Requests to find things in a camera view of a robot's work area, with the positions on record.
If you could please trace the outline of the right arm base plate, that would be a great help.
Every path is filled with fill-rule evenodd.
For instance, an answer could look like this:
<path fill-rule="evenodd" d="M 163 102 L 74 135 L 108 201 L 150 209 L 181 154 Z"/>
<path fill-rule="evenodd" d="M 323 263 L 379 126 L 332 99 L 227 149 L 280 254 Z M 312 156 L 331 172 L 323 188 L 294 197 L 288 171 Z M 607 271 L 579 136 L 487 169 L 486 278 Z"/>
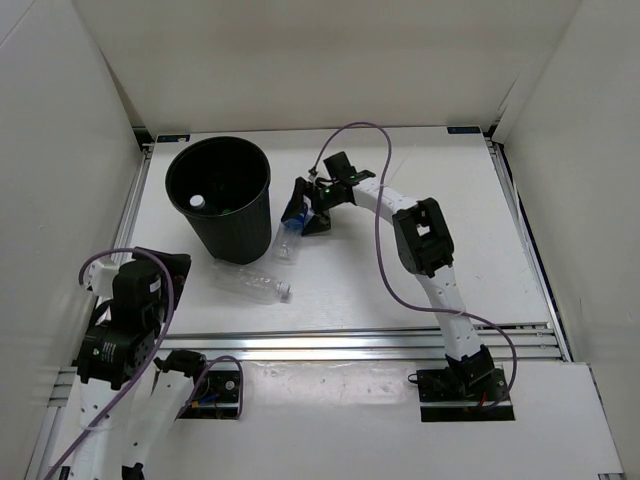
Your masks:
<path fill-rule="evenodd" d="M 417 370 L 407 380 L 418 389 L 422 423 L 515 420 L 503 369 L 496 369 L 468 389 L 457 382 L 449 368 Z"/>

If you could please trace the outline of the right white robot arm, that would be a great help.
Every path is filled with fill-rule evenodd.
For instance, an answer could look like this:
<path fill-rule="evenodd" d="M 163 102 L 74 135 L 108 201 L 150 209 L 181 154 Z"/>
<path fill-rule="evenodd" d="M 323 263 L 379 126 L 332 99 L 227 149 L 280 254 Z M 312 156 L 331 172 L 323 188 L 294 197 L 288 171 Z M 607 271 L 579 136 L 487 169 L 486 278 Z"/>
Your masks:
<path fill-rule="evenodd" d="M 449 387 L 460 399 L 479 397 L 488 407 L 507 398 L 497 389 L 494 360 L 466 312 L 453 268 L 454 243 L 438 202 L 416 200 L 384 185 L 369 170 L 358 171 L 344 152 L 324 160 L 327 179 L 295 179 L 292 196 L 281 217 L 286 227 L 301 235 L 331 228 L 329 211 L 352 204 L 375 214 L 393 227 L 398 257 L 430 301 L 442 332 Z"/>

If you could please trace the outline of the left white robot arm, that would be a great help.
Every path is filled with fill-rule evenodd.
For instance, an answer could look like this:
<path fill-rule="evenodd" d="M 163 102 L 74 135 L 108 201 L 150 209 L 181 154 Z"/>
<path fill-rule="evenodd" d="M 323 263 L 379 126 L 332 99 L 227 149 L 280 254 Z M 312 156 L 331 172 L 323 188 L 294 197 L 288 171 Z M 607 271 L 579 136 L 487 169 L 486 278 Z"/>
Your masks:
<path fill-rule="evenodd" d="M 154 444 L 190 400 L 206 395 L 204 355 L 173 350 L 157 355 L 191 267 L 187 254 L 128 248 L 117 265 L 113 250 L 89 257 L 78 282 L 101 298 L 95 323 L 76 359 L 79 432 L 46 473 L 48 479 L 141 479 Z"/>

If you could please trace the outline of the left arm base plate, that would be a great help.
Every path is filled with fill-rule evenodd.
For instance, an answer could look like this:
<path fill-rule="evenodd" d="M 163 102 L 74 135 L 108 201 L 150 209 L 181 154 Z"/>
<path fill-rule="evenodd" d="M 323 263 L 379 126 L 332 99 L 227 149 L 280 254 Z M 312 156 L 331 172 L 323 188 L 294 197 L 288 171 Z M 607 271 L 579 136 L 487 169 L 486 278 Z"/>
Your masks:
<path fill-rule="evenodd" d="M 204 377 L 179 418 L 238 420 L 242 412 L 243 386 L 243 374 L 237 366 L 216 366 Z"/>

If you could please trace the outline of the blue label clear bottle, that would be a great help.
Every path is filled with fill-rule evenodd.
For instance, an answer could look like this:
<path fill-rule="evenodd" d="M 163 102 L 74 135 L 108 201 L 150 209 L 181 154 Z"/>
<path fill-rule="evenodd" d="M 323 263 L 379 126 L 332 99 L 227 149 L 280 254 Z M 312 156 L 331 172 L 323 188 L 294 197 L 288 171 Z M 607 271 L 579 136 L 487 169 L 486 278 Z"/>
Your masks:
<path fill-rule="evenodd" d="M 193 195 L 189 199 L 189 205 L 194 209 L 200 209 L 205 205 L 204 197 L 201 195 Z"/>

